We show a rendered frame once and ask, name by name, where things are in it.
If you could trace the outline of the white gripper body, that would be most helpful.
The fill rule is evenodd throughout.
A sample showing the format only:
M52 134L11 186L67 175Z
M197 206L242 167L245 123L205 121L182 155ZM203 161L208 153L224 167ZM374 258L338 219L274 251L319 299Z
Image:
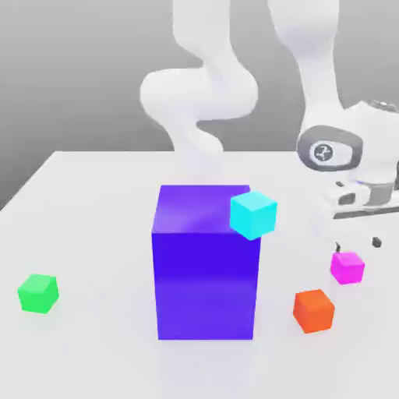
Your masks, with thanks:
M367 235L379 224L399 222L399 204L381 207L333 206L318 203L314 206L313 229L320 237L335 238Z

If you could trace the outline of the small magenta cube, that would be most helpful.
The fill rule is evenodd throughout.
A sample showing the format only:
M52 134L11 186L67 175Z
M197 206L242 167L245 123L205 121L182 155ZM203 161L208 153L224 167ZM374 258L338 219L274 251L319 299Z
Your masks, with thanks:
M364 269L364 261L355 252L335 252L332 255L330 272L341 285L360 283Z

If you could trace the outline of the small orange cube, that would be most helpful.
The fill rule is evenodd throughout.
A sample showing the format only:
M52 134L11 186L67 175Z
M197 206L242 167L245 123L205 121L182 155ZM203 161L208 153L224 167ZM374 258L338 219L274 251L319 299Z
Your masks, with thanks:
M321 289L295 294L293 316L305 334L329 330L335 306Z

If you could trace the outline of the small cyan cube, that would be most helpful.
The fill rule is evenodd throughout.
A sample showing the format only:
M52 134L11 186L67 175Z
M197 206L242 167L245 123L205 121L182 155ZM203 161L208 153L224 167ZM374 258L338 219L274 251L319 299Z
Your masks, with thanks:
M230 227L249 241L275 229L277 202L261 192L249 191L231 198Z

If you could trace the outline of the small green cube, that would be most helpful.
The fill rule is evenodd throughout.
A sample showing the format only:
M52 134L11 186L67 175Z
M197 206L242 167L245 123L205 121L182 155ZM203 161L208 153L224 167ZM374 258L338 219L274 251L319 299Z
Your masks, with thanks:
M46 314L59 297L55 276L31 274L17 289L23 311Z

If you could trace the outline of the large purple box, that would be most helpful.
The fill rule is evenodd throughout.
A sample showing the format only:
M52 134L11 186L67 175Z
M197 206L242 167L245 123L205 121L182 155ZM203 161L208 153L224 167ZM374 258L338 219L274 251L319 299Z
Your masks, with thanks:
M161 340L253 337L260 241L230 227L247 185L162 185L151 232Z

